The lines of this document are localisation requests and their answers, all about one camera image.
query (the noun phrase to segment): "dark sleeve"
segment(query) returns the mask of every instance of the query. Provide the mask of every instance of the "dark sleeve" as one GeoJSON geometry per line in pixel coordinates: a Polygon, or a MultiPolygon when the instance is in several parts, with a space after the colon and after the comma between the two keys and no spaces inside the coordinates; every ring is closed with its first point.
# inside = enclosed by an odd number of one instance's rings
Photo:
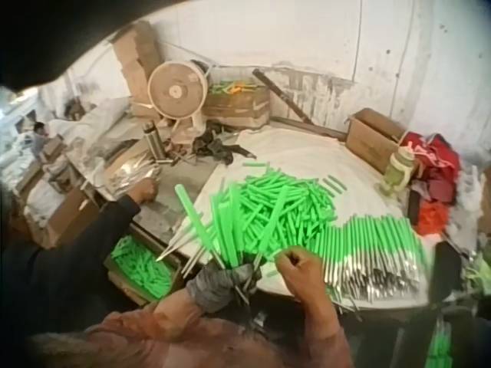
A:
{"type": "Polygon", "coordinates": [[[138,204],[125,195],[117,202],[107,203],[72,243],[55,249],[38,248],[29,259],[31,283],[55,300],[90,287],[97,282],[98,270],[139,211],[138,204]]]}

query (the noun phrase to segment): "hand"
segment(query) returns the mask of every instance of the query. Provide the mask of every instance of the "hand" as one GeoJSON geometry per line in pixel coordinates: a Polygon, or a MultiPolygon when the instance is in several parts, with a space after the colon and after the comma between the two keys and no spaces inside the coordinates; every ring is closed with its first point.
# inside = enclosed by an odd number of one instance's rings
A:
{"type": "Polygon", "coordinates": [[[292,247],[276,257],[276,268],[303,304],[311,333],[319,338],[335,334],[340,328],[338,315],[325,293],[321,259],[305,248],[292,247]]]}
{"type": "Polygon", "coordinates": [[[304,304],[325,299],[321,259],[305,248],[291,247],[278,254],[276,268],[286,287],[304,304]]]}
{"type": "Polygon", "coordinates": [[[254,274],[250,264],[222,270],[211,261],[186,285],[191,298],[207,313],[225,307],[234,298],[234,287],[244,284],[254,274]]]}
{"type": "Polygon", "coordinates": [[[128,192],[128,195],[138,205],[142,205],[146,201],[153,201],[157,196],[157,184],[151,178],[141,179],[128,192]]]}

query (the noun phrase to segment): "gray glove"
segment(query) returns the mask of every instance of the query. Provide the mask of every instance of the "gray glove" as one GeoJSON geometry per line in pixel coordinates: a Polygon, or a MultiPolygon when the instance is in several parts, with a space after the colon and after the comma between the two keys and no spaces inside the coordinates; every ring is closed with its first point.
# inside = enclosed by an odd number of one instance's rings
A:
{"type": "Polygon", "coordinates": [[[201,309],[214,313],[225,307],[234,298],[234,287],[244,284],[254,274],[250,264],[222,270],[211,261],[189,281],[186,290],[201,309]]]}

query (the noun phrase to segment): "red fabric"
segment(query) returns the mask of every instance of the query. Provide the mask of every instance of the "red fabric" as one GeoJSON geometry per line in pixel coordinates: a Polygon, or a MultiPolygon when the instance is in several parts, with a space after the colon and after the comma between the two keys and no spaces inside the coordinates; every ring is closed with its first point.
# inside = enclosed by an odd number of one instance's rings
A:
{"type": "Polygon", "coordinates": [[[420,134],[409,132],[402,146],[409,146],[409,143],[424,167],[421,179],[428,183],[430,197],[443,203],[451,203],[455,198],[456,181],[459,177],[459,155],[440,134],[426,141],[420,134]]]}

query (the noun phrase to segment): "red cloth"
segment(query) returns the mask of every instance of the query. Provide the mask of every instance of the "red cloth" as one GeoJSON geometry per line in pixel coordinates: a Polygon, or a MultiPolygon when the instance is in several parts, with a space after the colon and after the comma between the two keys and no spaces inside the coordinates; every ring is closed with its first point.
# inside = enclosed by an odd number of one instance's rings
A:
{"type": "Polygon", "coordinates": [[[419,235],[441,234],[448,222],[448,208],[440,202],[428,202],[423,199],[420,205],[420,215],[415,226],[419,235]]]}
{"type": "Polygon", "coordinates": [[[421,179],[428,183],[430,197],[442,203],[451,203],[455,198],[460,171],[457,152],[440,134],[425,140],[420,134],[409,132],[402,146],[409,146],[409,143],[424,167],[421,179]]]}

